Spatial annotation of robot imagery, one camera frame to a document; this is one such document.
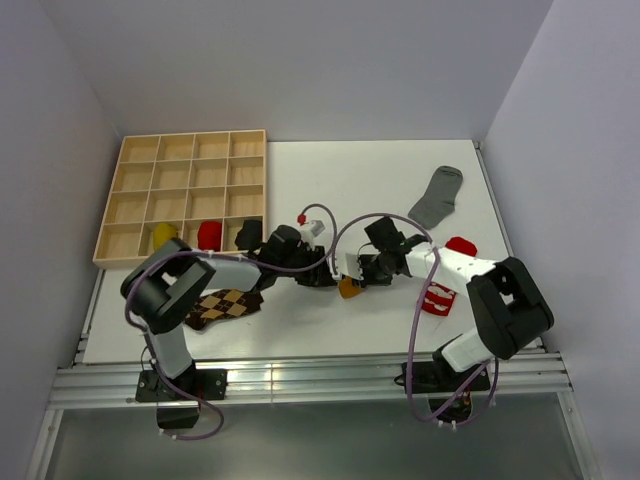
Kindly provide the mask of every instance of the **gray wall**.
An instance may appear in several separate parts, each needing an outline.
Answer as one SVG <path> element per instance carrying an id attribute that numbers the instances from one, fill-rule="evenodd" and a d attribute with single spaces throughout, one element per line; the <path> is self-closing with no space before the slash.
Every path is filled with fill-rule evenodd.
<path id="1" fill-rule="evenodd" d="M 0 1 L 0 449 L 22 478 L 96 275 L 116 135 L 36 0 Z"/>
<path id="2" fill-rule="evenodd" d="M 486 139 L 606 478 L 640 472 L 640 3 L 556 0 Z"/>
<path id="3" fill-rule="evenodd" d="M 123 134 L 483 138 L 551 0 L 41 0 Z"/>

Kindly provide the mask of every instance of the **wooden organizer box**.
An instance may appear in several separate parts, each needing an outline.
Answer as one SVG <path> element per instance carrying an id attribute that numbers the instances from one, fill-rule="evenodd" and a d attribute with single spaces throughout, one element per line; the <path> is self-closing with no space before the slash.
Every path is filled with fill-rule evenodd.
<path id="1" fill-rule="evenodd" d="M 135 267 L 153 253 L 153 229 L 173 225 L 198 246 L 206 220 L 222 222 L 222 252 L 248 218 L 266 233 L 266 132 L 208 132 L 126 137 L 113 176 L 93 261 Z"/>

